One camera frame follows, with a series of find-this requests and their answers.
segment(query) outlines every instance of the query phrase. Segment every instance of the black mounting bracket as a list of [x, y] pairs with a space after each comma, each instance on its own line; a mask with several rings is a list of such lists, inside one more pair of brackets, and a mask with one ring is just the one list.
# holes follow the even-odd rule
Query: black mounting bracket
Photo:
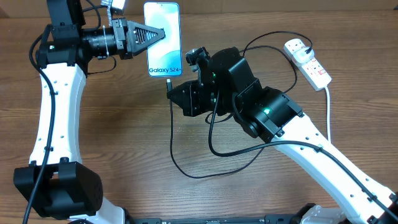
[[[131, 59], [133, 56], [139, 55], [152, 44], [165, 38], [163, 29], [127, 21], [125, 18], [113, 19], [112, 28], [107, 29], [113, 29], [113, 37], [107, 40], [109, 54], [118, 54], [122, 60]], [[95, 47], [103, 49], [104, 54], [106, 47], [104, 40], [101, 41], [102, 37], [99, 34], [94, 36], [99, 39], [98, 45]]]
[[80, 0], [47, 0], [47, 7], [53, 25], [53, 39], [78, 39], [80, 28], [86, 24]]
[[183, 109], [185, 116], [197, 116], [215, 108], [217, 114], [234, 114], [234, 119], [251, 137], [269, 143], [294, 116], [303, 116], [302, 108], [280, 90], [262, 88], [246, 59], [236, 47], [220, 50], [212, 57], [204, 47], [186, 54], [198, 79], [168, 90], [167, 98]]
[[[14, 171], [14, 185], [27, 201], [40, 170], [41, 166], [33, 164]], [[66, 220], [72, 215], [95, 215], [102, 200], [103, 188], [98, 174], [78, 162], [61, 160], [59, 164], [45, 167], [33, 208], [41, 217]]]

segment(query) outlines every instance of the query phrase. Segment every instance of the white robotic arm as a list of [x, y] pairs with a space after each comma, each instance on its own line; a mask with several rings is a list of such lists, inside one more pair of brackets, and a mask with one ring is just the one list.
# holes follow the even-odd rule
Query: white robotic arm
[[[174, 89], [168, 82], [167, 97], [182, 108], [185, 116], [213, 112], [209, 147], [214, 155], [236, 156], [274, 146], [307, 171], [341, 208], [341, 211], [311, 208], [301, 217], [302, 223], [339, 223], [345, 218], [352, 223], [398, 221], [396, 195], [328, 142], [303, 109], [285, 94], [287, 91], [263, 88], [237, 48], [224, 49], [210, 57], [201, 47], [187, 53], [186, 59], [198, 71], [198, 80]], [[247, 134], [260, 137], [265, 144], [216, 152], [211, 143], [215, 114], [226, 113], [233, 114]]]
[[[49, 78], [54, 88], [55, 122], [53, 129], [52, 147], [47, 164], [60, 162], [78, 162], [82, 164], [80, 156], [78, 130], [79, 111], [83, 89], [86, 85], [86, 76], [78, 65], [67, 66], [66, 63], [47, 65], [43, 72]], [[29, 163], [35, 161], [41, 166], [44, 158], [44, 147], [50, 123], [51, 99], [47, 83], [42, 78], [42, 106], [40, 110], [39, 131], [33, 153]], [[101, 208], [96, 215], [74, 215], [69, 220], [88, 220], [95, 224], [125, 224], [125, 211], [113, 205], [103, 197]]]
[[[272, 141], [302, 141], [316, 146], [335, 156], [347, 167], [372, 194], [388, 208], [392, 205], [389, 198], [393, 192], [379, 184], [345, 157], [335, 146], [320, 134], [307, 115], [296, 116], [284, 127], [284, 135]], [[357, 183], [326, 155], [305, 146], [284, 144], [275, 146], [277, 150], [293, 159], [311, 175], [337, 202], [347, 219], [352, 223], [367, 223], [369, 217], [379, 218], [384, 210], [362, 191]]]

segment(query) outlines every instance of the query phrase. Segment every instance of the wooden table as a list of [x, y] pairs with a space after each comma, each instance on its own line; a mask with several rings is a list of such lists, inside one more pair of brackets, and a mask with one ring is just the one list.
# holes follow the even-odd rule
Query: wooden table
[[[141, 16], [128, 19], [143, 21]], [[96, 17], [86, 20], [96, 24]], [[205, 46], [213, 54], [232, 46], [242, 49], [251, 39], [273, 30], [294, 30], [310, 37], [317, 59], [333, 78], [334, 145], [371, 177], [398, 190], [397, 21], [395, 11], [183, 15], [182, 45], [184, 53]], [[20, 223], [27, 203], [12, 176], [14, 168], [28, 164], [36, 139], [40, 79], [27, 53], [49, 22], [0, 20], [0, 223]], [[293, 38], [278, 34], [255, 45], [282, 48]], [[293, 83], [293, 71], [278, 52], [252, 50], [246, 58], [263, 86], [284, 90]], [[112, 64], [93, 60], [90, 70], [106, 70]], [[184, 65], [184, 74], [174, 79], [174, 86], [196, 78]], [[325, 93], [314, 91], [299, 73], [289, 95], [325, 135]], [[134, 217], [248, 217], [295, 213], [307, 202], [336, 206], [306, 172], [273, 148], [235, 175], [204, 180], [183, 176], [169, 154], [165, 80], [148, 76], [145, 54], [118, 60], [112, 72], [90, 76], [80, 110], [84, 165], [101, 176], [105, 196]], [[215, 157], [207, 146], [205, 115], [184, 117], [176, 106], [174, 115], [175, 158], [189, 174], [236, 169], [255, 154]], [[215, 126], [214, 145], [219, 151], [260, 142], [232, 120]], [[35, 212], [30, 217], [29, 223], [42, 223]]]

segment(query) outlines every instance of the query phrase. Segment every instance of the power strip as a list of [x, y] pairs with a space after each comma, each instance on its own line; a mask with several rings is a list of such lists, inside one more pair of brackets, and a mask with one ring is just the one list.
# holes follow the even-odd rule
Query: power strip
[[331, 77], [314, 57], [314, 51], [311, 50], [307, 53], [308, 49], [309, 47], [306, 47], [300, 39], [290, 40], [284, 46], [287, 55], [300, 69], [311, 86], [319, 91], [331, 82]]

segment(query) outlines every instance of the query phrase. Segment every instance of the smartphone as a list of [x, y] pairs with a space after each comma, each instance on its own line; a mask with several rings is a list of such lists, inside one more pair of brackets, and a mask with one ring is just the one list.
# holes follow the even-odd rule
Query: smartphone
[[144, 4], [145, 25], [163, 29], [165, 38], [148, 47], [148, 74], [175, 77], [182, 74], [180, 8], [174, 2]]

